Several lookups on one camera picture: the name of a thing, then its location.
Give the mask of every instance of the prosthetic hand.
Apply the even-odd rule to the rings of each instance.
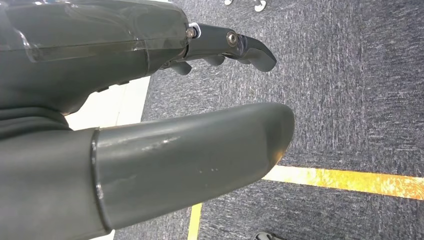
[[[2,237],[90,239],[262,178],[293,135],[282,104],[79,131],[64,118],[92,92],[225,58],[276,64],[260,41],[171,3],[0,0]]]

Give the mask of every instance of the transparent plastic casing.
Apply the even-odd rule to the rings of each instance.
[[[0,0],[1,52],[26,51],[31,62],[103,53],[181,49],[184,12],[153,0]]]

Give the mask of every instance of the white object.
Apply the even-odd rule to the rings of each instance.
[[[260,5],[254,6],[254,10],[256,12],[262,12],[262,10],[264,10],[266,6],[267,6],[267,1],[260,0]]]

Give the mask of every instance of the robotic hand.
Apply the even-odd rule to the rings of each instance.
[[[111,85],[225,58],[276,64],[260,41],[172,3],[0,0],[2,237],[90,239],[262,178],[293,135],[282,104],[79,131],[64,118]]]

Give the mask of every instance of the gray carpet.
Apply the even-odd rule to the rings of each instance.
[[[295,112],[281,165],[424,177],[424,1],[175,0],[191,21],[263,41],[270,73],[198,60],[155,73],[142,120],[258,102]],[[187,239],[190,210],[118,230],[116,240]],[[261,180],[206,202],[200,240],[424,239],[424,202]]]

